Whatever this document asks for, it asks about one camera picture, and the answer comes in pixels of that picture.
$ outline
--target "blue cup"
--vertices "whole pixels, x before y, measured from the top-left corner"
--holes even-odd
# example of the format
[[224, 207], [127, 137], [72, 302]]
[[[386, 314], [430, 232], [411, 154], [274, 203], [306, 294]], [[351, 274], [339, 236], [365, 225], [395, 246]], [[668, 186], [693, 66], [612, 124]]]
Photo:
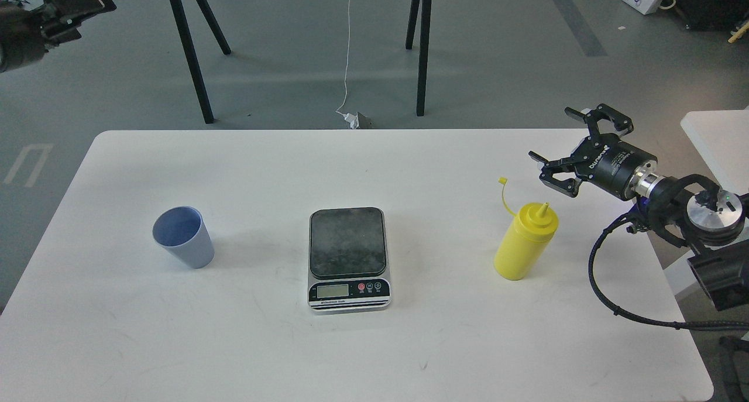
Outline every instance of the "blue cup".
[[153, 224], [153, 239], [185, 265], [200, 269], [214, 259], [214, 245], [203, 217], [192, 207], [175, 207]]

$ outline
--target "gray floor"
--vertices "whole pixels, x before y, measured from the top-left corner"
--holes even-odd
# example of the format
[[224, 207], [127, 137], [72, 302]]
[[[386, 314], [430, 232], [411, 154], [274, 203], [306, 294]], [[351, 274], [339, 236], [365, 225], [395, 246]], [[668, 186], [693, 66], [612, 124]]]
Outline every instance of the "gray floor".
[[[0, 307], [99, 133], [347, 127], [334, 110], [344, 93], [348, 0], [209, 0], [231, 56], [185, 0], [214, 125], [202, 122], [168, 0], [115, 2], [116, 12], [85, 22], [82, 40], [0, 75]], [[605, 102], [634, 119], [627, 141], [658, 156], [659, 172], [711, 175], [679, 121], [749, 104], [749, 39], [685, 31], [674, 13], [642, 16], [621, 0], [434, 0], [426, 116], [416, 117], [418, 53], [403, 46], [409, 3], [351, 0], [344, 112], [363, 112], [377, 128], [578, 128], [565, 106]], [[51, 150], [27, 187], [41, 151], [8, 177], [32, 144]], [[664, 266], [684, 252], [654, 245]], [[687, 319], [749, 317], [716, 314], [701, 294], [682, 309]], [[717, 336], [695, 335], [716, 379]], [[719, 384], [714, 400], [725, 400]]]

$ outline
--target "kitchen scale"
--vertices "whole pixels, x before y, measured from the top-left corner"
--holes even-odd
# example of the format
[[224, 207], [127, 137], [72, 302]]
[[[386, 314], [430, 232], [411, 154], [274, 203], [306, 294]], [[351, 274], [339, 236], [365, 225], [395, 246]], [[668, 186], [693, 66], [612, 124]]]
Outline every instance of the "kitchen scale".
[[390, 304], [382, 210], [318, 210], [310, 217], [307, 301], [318, 314], [382, 310]]

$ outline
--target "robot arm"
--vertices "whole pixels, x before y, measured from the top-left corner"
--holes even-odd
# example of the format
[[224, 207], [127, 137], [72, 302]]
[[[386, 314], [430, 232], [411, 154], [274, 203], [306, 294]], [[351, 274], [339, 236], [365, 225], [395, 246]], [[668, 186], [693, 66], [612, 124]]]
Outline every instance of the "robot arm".
[[[627, 231], [653, 231], [671, 245], [690, 247], [695, 253], [690, 267], [717, 310], [749, 304], [749, 240], [733, 243], [749, 217], [749, 194], [739, 197], [697, 174], [659, 175], [655, 156], [621, 140], [634, 125], [610, 106], [600, 104], [587, 114], [567, 108], [565, 113], [584, 122], [589, 136], [562, 159], [530, 152], [540, 165], [541, 182], [570, 197], [588, 181], [620, 200], [634, 199]], [[616, 133], [601, 133], [602, 119], [612, 122]], [[557, 180], [558, 173], [573, 173], [575, 178]], [[693, 185], [702, 190], [688, 191]], [[667, 231], [668, 225], [681, 237]]]
[[41, 60], [60, 44], [80, 39], [78, 27], [117, 8], [112, 0], [44, 0], [26, 10], [0, 2], [0, 73]]

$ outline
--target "table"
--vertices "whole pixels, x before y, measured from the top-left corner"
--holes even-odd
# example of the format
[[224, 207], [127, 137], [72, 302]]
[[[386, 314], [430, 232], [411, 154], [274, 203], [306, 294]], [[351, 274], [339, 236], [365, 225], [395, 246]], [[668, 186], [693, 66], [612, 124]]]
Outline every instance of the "table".
[[[205, 130], [97, 136], [0, 316], [4, 400], [706, 400], [690, 333], [613, 316], [586, 260], [628, 204], [570, 199], [528, 150], [585, 130]], [[511, 207], [561, 226], [524, 280], [493, 256]], [[203, 213], [216, 257], [191, 270], [150, 237]], [[305, 301], [308, 218], [381, 208], [393, 302], [318, 316]], [[596, 263], [610, 298], [682, 320], [645, 234]]]
[[[219, 47], [224, 55], [230, 55], [232, 49], [224, 36], [219, 23], [214, 16], [211, 7], [208, 4], [208, 0], [195, 0], [198, 2], [206, 22], [208, 22], [211, 32], [213, 32], [216, 41], [219, 43]], [[420, 27], [420, 42], [419, 42], [419, 77], [417, 85], [417, 116], [423, 116], [426, 103], [426, 71], [429, 59], [429, 31], [431, 28], [431, 0], [411, 0], [410, 13], [408, 17], [408, 28], [406, 31], [406, 49], [410, 50], [414, 47], [414, 35], [415, 27], [417, 26], [417, 18], [419, 16], [421, 1], [421, 27]], [[184, 7], [182, 6], [182, 0], [169, 0], [171, 4], [172, 13], [174, 13], [174, 21], [177, 24], [177, 31], [180, 34], [180, 40], [182, 41], [182, 48], [185, 52], [185, 58], [187, 59], [187, 66], [190, 69], [190, 76], [193, 78], [193, 85], [195, 86], [195, 92], [198, 95], [198, 103], [200, 104], [201, 112], [203, 113], [203, 120], [206, 124], [212, 124], [214, 119], [214, 112], [211, 109], [211, 103], [208, 99], [208, 92], [205, 89], [203, 82], [203, 74], [200, 71], [200, 64], [198, 63], [198, 56], [195, 53], [195, 47], [193, 46], [193, 37], [190, 34], [190, 27], [187, 24], [187, 17], [185, 16]]]
[[[738, 195], [749, 192], [746, 160], [749, 151], [749, 109], [743, 111], [693, 111], [682, 119], [682, 129], [724, 189]], [[749, 225], [738, 240], [749, 239]], [[666, 277], [677, 299], [683, 299], [700, 285], [689, 267], [688, 251], [666, 268]]]

